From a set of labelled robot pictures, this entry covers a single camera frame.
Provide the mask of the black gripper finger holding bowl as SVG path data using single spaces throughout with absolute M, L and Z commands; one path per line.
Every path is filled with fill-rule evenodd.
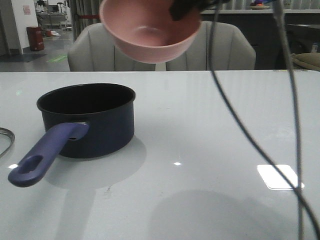
M 191 10 L 202 12 L 217 3 L 217 0 L 174 0 L 169 7 L 169 13 L 173 21 L 179 21 Z

